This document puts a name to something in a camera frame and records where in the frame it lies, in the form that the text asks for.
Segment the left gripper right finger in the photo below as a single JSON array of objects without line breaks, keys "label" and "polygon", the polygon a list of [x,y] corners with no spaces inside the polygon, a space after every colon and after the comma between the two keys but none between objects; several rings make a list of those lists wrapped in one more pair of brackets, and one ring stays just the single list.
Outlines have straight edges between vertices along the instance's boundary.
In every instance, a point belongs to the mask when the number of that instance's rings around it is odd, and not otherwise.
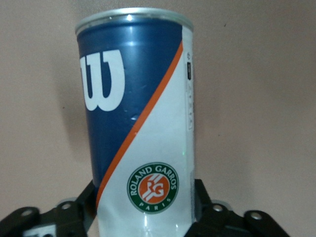
[{"label": "left gripper right finger", "polygon": [[201,179],[195,179],[196,221],[189,237],[287,237],[289,234],[266,212],[249,210],[239,216],[214,203]]}]

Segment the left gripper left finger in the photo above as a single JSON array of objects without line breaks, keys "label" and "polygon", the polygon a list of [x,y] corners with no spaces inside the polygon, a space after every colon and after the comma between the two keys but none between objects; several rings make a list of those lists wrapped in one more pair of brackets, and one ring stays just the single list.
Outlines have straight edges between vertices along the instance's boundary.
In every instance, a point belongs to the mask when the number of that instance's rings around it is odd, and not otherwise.
[{"label": "left gripper left finger", "polygon": [[0,221],[2,237],[86,237],[96,217],[95,187],[90,182],[75,200],[64,201],[40,213],[26,206]]}]

